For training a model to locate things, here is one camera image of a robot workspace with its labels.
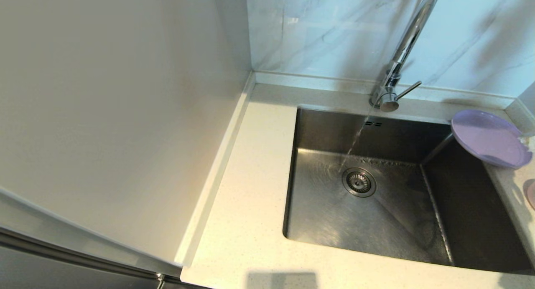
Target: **stainless steel sink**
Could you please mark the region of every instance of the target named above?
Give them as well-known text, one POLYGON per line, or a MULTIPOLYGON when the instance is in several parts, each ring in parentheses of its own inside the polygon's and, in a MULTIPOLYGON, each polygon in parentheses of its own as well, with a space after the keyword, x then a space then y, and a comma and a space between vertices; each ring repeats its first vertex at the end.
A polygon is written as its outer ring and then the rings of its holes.
POLYGON ((298 110, 288 239, 533 274, 483 163, 451 140, 449 125, 365 118, 298 110))

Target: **white countertop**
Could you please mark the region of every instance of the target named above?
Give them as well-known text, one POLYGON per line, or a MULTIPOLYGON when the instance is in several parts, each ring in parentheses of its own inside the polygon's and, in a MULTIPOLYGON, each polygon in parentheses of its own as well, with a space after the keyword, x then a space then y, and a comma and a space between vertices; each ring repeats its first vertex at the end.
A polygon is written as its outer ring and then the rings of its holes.
MULTIPOLYGON (((256 85, 193 264, 182 281, 214 289, 535 288, 535 277, 394 259, 286 239, 283 219, 296 109, 300 104, 367 114, 368 96, 256 85)), ((470 106, 404 99, 375 116, 448 123, 470 106)), ((504 118, 502 110, 489 110, 504 118)), ((535 211, 522 187, 535 162, 519 170, 487 167, 535 251, 535 211)))

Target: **white marble wall tile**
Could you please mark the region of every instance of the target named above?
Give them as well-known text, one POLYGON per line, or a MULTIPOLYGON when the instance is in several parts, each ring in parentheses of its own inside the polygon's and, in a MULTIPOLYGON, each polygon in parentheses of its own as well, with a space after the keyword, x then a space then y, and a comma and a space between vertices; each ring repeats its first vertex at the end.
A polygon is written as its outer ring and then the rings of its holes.
MULTIPOLYGON (((248 0, 258 71, 375 80, 418 0, 248 0)), ((516 97, 535 75, 535 0, 439 0, 402 83, 516 97)))

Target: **chrome faucet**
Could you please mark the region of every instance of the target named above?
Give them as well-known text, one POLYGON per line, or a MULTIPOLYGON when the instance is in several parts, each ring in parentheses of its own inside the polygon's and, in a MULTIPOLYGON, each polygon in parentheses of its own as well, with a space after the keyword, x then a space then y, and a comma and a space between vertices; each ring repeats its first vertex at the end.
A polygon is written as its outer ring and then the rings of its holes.
POLYGON ((411 18, 410 24, 405 30, 405 34, 397 46, 392 60, 386 67, 384 80, 375 87, 369 98, 369 104, 371 106, 379 108, 383 112, 393 112, 399 108, 399 103, 397 102, 399 99, 422 84, 421 81, 418 81, 399 95, 394 91, 397 82, 401 78, 401 68, 405 64, 410 51, 413 49, 420 32, 422 32, 431 11, 433 11, 435 3, 436 0, 422 0, 418 4, 415 14, 411 18))

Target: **drain strainer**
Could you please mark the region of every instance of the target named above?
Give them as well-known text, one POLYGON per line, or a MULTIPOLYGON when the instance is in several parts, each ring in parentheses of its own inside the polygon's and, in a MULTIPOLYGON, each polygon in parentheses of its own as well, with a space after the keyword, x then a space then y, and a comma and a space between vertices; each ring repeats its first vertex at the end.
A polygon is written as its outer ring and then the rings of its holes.
POLYGON ((349 168, 342 175, 342 182, 348 192, 358 197, 368 197, 375 193, 375 179, 362 168, 349 168))

